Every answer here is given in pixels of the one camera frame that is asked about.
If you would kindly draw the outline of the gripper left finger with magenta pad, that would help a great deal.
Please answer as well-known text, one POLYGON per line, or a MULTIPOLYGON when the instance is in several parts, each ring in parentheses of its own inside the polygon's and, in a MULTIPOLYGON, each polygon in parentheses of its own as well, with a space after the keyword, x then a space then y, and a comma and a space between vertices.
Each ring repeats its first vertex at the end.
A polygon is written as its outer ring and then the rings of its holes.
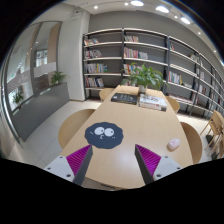
POLYGON ((68 156, 58 156, 44 170, 81 186, 92 155, 92 146, 87 145, 68 156))

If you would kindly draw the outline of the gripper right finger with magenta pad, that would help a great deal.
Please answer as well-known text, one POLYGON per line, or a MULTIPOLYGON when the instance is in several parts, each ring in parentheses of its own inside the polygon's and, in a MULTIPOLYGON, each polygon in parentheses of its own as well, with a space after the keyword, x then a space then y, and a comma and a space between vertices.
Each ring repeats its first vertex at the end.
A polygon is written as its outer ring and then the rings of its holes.
POLYGON ((135 145, 135 157, 145 184, 150 184, 182 169, 172 158, 160 156, 138 144, 135 145))

